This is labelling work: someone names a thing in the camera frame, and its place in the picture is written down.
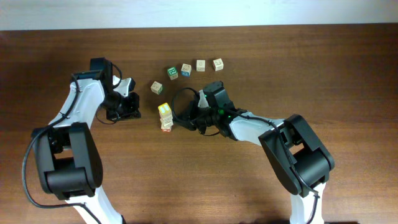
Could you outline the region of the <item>wooden block red edge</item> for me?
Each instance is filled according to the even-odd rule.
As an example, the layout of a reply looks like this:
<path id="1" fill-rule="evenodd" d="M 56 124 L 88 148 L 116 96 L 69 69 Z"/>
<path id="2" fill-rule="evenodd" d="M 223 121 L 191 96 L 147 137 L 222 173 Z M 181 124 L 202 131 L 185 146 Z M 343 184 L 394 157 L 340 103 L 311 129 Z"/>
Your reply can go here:
<path id="1" fill-rule="evenodd" d="M 166 125 L 173 125 L 173 116 L 172 115 L 168 115 L 166 117 L 161 116 L 160 117 L 160 122 L 166 126 Z"/>

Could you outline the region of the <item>wooden block red side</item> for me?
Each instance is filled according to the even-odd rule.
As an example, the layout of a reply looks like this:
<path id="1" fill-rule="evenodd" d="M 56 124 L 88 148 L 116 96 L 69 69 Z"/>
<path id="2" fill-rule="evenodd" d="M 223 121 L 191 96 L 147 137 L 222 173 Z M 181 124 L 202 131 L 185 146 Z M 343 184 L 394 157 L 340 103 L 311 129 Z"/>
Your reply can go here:
<path id="1" fill-rule="evenodd" d="M 161 123 L 161 130 L 163 131 L 163 132 L 171 132 L 172 131 L 172 126 L 173 126 L 173 123 L 172 122 L 170 122 L 170 123 Z"/>

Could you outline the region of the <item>wooden block yellow side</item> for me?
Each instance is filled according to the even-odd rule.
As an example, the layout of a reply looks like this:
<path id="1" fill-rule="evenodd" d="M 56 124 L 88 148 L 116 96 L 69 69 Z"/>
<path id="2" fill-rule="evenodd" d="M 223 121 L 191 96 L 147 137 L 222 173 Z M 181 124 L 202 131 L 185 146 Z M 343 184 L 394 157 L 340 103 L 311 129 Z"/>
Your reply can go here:
<path id="1" fill-rule="evenodd" d="M 163 103 L 159 105 L 158 110 L 161 118 L 172 116 L 172 110 L 168 103 Z"/>

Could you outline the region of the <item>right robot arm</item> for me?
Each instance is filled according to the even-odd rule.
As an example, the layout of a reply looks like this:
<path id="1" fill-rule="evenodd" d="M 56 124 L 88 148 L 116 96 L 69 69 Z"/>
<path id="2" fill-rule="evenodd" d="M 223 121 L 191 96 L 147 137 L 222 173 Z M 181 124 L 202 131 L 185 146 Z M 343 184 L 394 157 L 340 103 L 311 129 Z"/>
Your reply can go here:
<path id="1" fill-rule="evenodd" d="M 261 146 L 279 182 L 290 193 L 290 223 L 323 223 L 322 196 L 335 160 L 299 114 L 269 119 L 236 108 L 223 82 L 193 92 L 193 100 L 174 121 L 199 131 L 215 126 L 220 135 Z"/>

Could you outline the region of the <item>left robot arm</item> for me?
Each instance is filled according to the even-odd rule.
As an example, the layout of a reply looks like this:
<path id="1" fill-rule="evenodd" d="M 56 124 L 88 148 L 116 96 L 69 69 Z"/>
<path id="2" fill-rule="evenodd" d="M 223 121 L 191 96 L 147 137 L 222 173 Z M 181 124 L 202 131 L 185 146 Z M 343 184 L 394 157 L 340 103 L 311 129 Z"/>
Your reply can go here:
<path id="1" fill-rule="evenodd" d="M 132 78 L 115 76 L 118 67 L 106 58 L 93 58 L 90 68 L 72 74 L 70 92 L 56 117 L 31 135 L 43 191 L 73 207 L 86 223 L 125 223 L 103 190 L 103 165 L 91 134 L 98 110 L 107 124 L 141 117 L 139 95 Z"/>

